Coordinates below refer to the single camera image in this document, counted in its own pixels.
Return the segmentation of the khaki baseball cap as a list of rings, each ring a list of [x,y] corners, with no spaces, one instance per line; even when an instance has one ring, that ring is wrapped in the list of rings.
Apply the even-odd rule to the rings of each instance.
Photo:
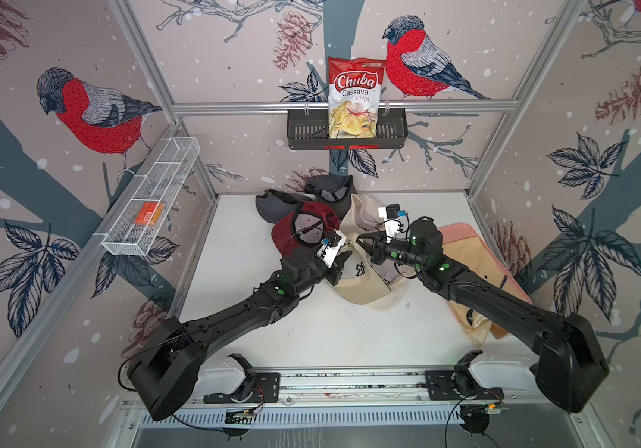
[[[348,255],[341,278],[333,286],[334,291],[351,304],[369,305],[391,295],[391,288],[360,250],[349,249],[337,256]]]

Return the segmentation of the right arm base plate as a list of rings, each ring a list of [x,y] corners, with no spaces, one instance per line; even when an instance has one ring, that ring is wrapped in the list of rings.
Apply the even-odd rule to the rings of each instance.
[[[425,371],[424,382],[419,385],[428,390],[431,401],[504,400],[501,388],[483,388],[469,373],[456,373],[451,370]]]

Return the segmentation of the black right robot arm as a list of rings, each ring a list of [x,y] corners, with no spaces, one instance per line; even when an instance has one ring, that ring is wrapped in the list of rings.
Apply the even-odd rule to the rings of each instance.
[[[586,318],[563,317],[491,285],[445,253],[443,235],[431,218],[413,221],[407,237],[374,231],[359,235],[356,243],[373,263],[393,261],[414,268],[426,289],[473,309],[527,345],[539,356],[531,372],[540,392],[562,410],[583,410],[607,378],[609,365]]]

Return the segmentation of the cream Colorado baseball cap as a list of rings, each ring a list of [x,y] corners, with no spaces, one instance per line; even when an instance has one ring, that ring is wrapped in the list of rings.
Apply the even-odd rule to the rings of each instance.
[[[365,304],[365,307],[378,312],[389,311],[401,301],[406,284],[416,272],[410,266],[397,266],[393,261],[384,261],[382,264],[372,263],[371,266],[384,281],[388,291],[380,299]]]

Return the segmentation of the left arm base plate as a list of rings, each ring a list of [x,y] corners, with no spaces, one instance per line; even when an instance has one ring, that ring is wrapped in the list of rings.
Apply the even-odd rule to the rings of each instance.
[[[255,373],[248,375],[241,385],[230,394],[212,394],[203,398],[204,404],[260,404],[277,403],[281,390],[279,373]]]

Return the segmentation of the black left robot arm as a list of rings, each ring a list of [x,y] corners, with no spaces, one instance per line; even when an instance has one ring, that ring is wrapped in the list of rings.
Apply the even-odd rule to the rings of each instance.
[[[287,317],[315,285],[336,285],[350,252],[330,265],[311,249],[299,248],[281,260],[253,294],[229,308],[196,320],[169,317],[131,357],[128,379],[154,421],[164,420],[191,398],[202,364],[236,339]]]

